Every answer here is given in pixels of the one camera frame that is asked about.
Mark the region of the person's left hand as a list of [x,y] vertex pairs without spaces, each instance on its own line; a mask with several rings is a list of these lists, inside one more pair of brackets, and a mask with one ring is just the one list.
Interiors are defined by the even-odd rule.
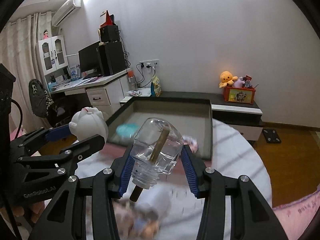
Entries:
[[21,206],[12,206],[11,210],[12,213],[15,217],[20,217],[23,216],[25,213],[25,210],[31,211],[31,221],[33,223],[37,223],[37,221],[39,220],[39,217],[42,215],[44,209],[45,209],[45,202],[38,202],[35,204],[31,204],[28,207],[26,207],[25,209]]

